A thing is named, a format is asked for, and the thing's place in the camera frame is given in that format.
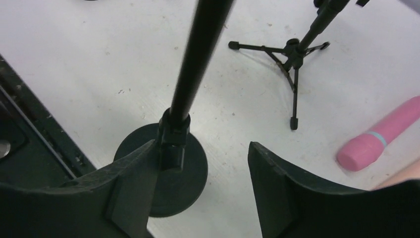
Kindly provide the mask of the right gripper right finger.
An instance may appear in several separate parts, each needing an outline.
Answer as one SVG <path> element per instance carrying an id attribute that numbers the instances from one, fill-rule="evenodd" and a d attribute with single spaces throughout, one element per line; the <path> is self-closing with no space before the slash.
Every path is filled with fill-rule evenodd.
<path id="1" fill-rule="evenodd" d="M 420 182 L 373 191 L 344 186 L 251 142 L 248 164 L 265 238 L 417 238 Z"/>

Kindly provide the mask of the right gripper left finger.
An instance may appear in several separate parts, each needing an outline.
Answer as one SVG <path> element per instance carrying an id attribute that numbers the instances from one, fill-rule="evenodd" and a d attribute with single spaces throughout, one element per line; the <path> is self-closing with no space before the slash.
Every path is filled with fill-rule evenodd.
<path id="1" fill-rule="evenodd" d="M 3 238 L 146 238 L 159 173 L 151 140 L 60 187 L 0 185 Z"/>

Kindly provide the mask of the pink microphone black stand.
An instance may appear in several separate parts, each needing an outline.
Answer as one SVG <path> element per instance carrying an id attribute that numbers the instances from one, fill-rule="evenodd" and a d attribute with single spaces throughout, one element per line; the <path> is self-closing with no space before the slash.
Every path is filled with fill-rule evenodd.
<path id="1" fill-rule="evenodd" d="M 133 131 L 117 150 L 116 160 L 133 158 L 140 164 L 117 180 L 113 213 L 169 217 L 188 209 L 202 194 L 208 161 L 190 133 L 190 109 L 232 5 L 231 0 L 198 1 L 171 106 L 158 123 Z"/>

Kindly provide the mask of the beige microphone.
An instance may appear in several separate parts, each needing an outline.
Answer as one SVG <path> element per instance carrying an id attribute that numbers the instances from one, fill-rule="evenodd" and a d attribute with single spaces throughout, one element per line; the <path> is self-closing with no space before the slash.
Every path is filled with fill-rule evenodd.
<path id="1" fill-rule="evenodd" d="M 387 178 L 384 182 L 376 186 L 374 190 L 392 186 L 412 179 L 420 179 L 420 160 L 409 164 L 393 176 Z"/>

